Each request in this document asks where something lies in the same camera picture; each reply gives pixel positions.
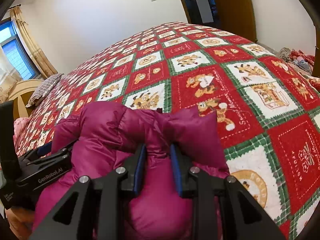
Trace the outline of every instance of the silver bolt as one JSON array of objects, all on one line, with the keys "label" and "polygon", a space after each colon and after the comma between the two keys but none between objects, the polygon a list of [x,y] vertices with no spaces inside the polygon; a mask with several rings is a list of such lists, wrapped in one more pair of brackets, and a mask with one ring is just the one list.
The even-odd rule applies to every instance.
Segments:
[{"label": "silver bolt", "polygon": [[79,181],[81,183],[87,183],[89,181],[89,177],[88,176],[82,176],[82,177],[80,177]]},{"label": "silver bolt", "polygon": [[235,183],[236,181],[237,181],[237,179],[234,176],[230,175],[227,177],[227,182],[229,182],[229,183]]},{"label": "silver bolt", "polygon": [[118,174],[125,173],[125,167],[118,167],[118,168],[116,168],[116,173],[118,173]]},{"label": "silver bolt", "polygon": [[193,166],[190,168],[190,172],[193,173],[193,174],[197,174],[200,172],[200,169],[196,166]]}]

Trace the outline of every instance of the sheer curtain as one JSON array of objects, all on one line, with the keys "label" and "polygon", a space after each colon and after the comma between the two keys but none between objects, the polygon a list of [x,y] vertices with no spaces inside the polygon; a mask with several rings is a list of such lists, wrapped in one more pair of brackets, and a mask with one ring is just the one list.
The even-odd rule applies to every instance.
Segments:
[{"label": "sheer curtain", "polygon": [[12,88],[21,80],[19,72],[11,65],[0,46],[0,103],[7,100]]},{"label": "sheer curtain", "polygon": [[24,21],[20,6],[15,6],[10,10],[10,17],[14,28],[31,60],[44,78],[57,74],[57,70],[50,63],[42,49],[33,39],[28,24]]}]

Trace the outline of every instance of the bedspread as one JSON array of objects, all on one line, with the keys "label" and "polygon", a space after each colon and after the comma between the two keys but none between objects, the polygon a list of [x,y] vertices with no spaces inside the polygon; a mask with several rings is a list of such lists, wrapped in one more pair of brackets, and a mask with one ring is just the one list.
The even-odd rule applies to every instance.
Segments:
[{"label": "bedspread", "polygon": [[93,101],[132,109],[216,111],[230,173],[294,239],[320,199],[320,95],[284,61],[218,29],[173,22],[96,54],[33,112],[18,154],[52,140]]}]

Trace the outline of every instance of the purple puffer jacket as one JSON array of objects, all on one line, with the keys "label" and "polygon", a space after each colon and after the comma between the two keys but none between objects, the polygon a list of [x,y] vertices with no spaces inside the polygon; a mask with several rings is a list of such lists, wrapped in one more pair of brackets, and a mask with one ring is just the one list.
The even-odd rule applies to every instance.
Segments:
[{"label": "purple puffer jacket", "polygon": [[197,107],[161,114],[131,110],[114,102],[93,102],[80,115],[57,124],[52,152],[76,138],[73,168],[42,192],[34,228],[79,177],[107,175],[135,152],[139,142],[145,142],[148,158],[142,192],[127,207],[126,239],[190,238],[192,201],[180,198],[175,190],[168,156],[171,142],[178,142],[194,164],[210,175],[225,178],[229,174],[217,135],[216,114],[199,117]]}]

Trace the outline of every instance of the wooden door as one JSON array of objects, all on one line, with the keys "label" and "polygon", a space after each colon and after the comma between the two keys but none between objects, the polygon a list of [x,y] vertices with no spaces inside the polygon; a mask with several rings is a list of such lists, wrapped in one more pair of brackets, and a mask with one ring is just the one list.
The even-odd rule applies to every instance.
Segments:
[{"label": "wooden door", "polygon": [[250,41],[257,41],[256,23],[251,0],[215,0],[221,28]]}]

